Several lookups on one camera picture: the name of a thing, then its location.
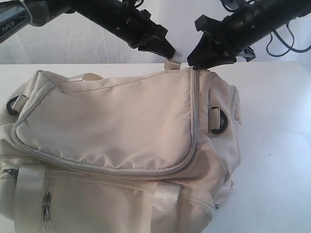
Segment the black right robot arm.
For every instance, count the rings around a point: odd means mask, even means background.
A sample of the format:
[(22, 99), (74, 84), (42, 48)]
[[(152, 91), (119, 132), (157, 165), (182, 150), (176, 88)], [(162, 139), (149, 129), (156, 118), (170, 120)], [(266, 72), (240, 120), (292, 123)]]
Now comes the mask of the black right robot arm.
[(221, 3), (231, 13), (223, 20), (205, 15), (196, 19), (196, 30), (203, 35), (187, 57), (189, 66), (208, 69), (233, 64), (237, 57), (250, 62), (256, 57), (251, 46), (271, 33), (287, 51), (310, 50), (310, 47), (295, 49), (277, 33), (278, 28), (289, 25), (291, 20), (310, 14), (309, 0), (223, 0)]

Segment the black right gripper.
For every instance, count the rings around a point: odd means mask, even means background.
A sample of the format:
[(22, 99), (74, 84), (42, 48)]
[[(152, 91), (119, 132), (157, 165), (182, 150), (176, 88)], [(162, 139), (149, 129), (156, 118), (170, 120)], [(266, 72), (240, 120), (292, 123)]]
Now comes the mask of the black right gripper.
[(271, 27), (266, 19), (272, 15), (274, 6), (273, 0), (254, 0), (252, 4), (241, 3), (233, 14), (221, 21), (201, 15), (195, 27), (203, 35), (187, 57), (188, 65), (231, 65), (236, 63), (237, 56), (247, 61), (255, 59), (250, 47), (269, 33)]

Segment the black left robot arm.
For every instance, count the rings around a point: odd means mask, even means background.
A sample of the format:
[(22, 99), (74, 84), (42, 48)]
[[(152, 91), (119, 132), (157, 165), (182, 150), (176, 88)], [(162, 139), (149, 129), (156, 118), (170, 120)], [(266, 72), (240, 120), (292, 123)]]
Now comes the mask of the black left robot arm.
[(81, 14), (133, 49), (173, 58), (175, 48), (167, 29), (135, 0), (10, 0), (0, 4), (0, 40), (4, 42), (27, 25), (42, 27), (61, 14)]

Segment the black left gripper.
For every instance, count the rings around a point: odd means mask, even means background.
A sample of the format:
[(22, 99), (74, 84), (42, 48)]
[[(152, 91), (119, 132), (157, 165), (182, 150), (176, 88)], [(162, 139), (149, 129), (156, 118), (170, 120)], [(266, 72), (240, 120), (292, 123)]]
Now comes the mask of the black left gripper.
[(104, 28), (125, 41), (131, 48), (172, 58), (175, 48), (167, 41), (167, 29), (155, 24), (151, 14), (139, 10), (142, 0), (105, 0)]

